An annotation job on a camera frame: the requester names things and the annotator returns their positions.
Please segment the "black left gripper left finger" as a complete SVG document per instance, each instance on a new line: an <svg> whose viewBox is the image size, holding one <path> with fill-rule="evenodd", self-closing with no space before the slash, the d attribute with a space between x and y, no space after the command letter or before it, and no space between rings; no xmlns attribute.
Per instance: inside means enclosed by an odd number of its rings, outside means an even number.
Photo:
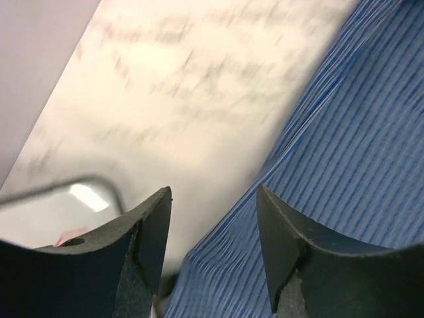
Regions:
<svg viewBox="0 0 424 318"><path fill-rule="evenodd" d="M172 192L60 246L1 243L2 317L149 317L168 239Z"/></svg>

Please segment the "blue checked long sleeve shirt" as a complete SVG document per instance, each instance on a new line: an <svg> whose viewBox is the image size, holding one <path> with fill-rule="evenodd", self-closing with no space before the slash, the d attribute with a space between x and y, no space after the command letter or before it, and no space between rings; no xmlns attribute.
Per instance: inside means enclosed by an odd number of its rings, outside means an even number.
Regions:
<svg viewBox="0 0 424 318"><path fill-rule="evenodd" d="M423 2L361 1L257 182L363 242L423 241ZM249 189L186 256L167 317L271 317Z"/></svg>

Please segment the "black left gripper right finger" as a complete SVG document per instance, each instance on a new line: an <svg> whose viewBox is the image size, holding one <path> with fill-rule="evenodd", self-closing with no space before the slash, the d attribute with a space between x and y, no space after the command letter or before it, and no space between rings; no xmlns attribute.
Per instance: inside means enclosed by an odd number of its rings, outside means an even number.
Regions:
<svg viewBox="0 0 424 318"><path fill-rule="evenodd" d="M422 317L423 245L389 249L342 235L256 193L270 308L277 317Z"/></svg>

